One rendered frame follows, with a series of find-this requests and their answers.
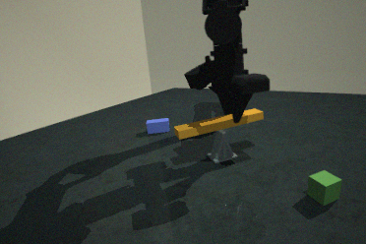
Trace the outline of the yellow bar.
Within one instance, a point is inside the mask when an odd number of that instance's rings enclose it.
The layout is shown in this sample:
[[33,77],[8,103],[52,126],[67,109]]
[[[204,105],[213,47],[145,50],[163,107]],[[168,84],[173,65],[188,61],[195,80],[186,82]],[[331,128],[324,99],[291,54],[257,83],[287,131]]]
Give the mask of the yellow bar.
[[174,127],[175,135],[179,140],[206,133],[231,128],[264,119],[263,111],[256,108],[245,110],[239,123],[233,123],[233,115],[223,115],[211,119],[188,123]]

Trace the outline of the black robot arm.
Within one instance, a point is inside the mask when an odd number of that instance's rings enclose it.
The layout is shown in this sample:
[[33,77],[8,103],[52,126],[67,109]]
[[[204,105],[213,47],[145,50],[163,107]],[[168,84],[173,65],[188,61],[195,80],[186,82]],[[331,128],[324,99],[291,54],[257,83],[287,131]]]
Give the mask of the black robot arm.
[[[241,5],[242,4],[242,5]],[[240,11],[246,11],[248,0],[203,0],[202,13],[208,15],[204,29],[213,45],[242,43]],[[215,81],[227,80],[227,72],[218,55],[184,74],[191,89],[202,90]]]

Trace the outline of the blue rectangular block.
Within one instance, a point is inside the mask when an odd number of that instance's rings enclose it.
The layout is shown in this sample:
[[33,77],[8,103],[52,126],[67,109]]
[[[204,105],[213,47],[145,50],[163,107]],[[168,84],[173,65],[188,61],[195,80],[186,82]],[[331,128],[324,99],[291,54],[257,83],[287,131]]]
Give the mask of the blue rectangular block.
[[170,132],[168,118],[147,120],[148,134]]

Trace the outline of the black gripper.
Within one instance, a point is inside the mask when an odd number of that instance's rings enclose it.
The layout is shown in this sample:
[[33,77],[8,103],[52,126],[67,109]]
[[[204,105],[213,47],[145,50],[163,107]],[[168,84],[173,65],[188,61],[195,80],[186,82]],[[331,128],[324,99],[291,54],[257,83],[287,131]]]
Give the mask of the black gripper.
[[244,110],[254,92],[270,90],[270,80],[266,75],[249,74],[244,70],[244,54],[247,49],[242,44],[215,45],[211,57],[218,55],[227,72],[227,80],[219,77],[212,82],[214,91],[225,115],[233,115],[233,123],[239,123]]

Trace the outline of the green cube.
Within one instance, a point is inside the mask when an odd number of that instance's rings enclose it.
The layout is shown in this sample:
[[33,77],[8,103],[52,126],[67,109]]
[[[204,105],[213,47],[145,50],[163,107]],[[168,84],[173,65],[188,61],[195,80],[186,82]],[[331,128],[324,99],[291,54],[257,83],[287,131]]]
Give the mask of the green cube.
[[321,205],[327,205],[339,199],[341,179],[326,170],[308,176],[307,195]]

